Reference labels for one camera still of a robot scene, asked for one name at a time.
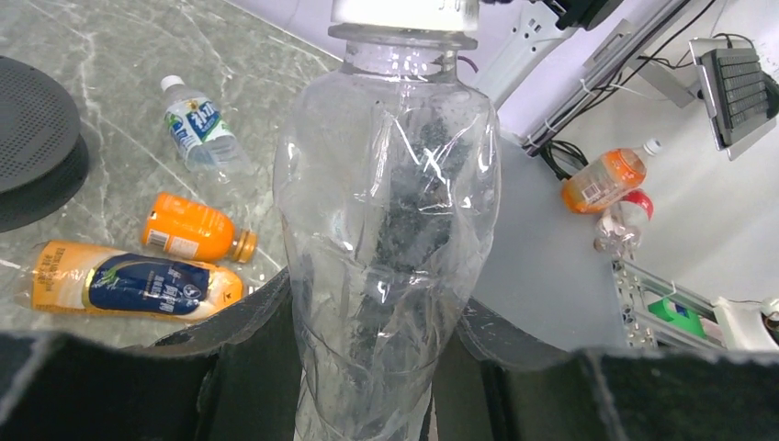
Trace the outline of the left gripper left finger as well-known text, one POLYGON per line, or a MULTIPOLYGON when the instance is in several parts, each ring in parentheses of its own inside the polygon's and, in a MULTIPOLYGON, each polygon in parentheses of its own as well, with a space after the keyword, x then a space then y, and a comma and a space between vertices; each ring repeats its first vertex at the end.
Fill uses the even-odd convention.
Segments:
POLYGON ((290 440, 301 364, 287 271, 150 346, 1 335, 4 440, 290 440))

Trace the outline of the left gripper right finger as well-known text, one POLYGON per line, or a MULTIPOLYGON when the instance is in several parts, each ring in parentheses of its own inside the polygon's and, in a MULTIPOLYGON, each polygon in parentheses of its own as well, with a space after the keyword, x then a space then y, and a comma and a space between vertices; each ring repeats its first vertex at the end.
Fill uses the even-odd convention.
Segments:
POLYGON ((775 354, 566 352, 471 301, 433 380, 444 440, 775 440, 775 354))

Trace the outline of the clear plastic bottle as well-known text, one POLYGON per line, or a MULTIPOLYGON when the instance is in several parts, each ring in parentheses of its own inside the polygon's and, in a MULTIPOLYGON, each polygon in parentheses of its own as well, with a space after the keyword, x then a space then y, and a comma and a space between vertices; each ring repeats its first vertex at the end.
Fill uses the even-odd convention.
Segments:
POLYGON ((465 34, 329 33, 342 65, 299 94, 274 165, 303 371, 295 437, 416 440, 491 251, 499 120, 458 79, 465 34))

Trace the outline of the white bottle cap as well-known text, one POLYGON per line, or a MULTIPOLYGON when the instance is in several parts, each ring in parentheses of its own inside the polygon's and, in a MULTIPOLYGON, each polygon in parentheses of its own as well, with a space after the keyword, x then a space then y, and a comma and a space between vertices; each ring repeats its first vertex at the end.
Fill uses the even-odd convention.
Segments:
POLYGON ((331 22, 386 28, 472 32, 479 0, 334 0, 331 22))

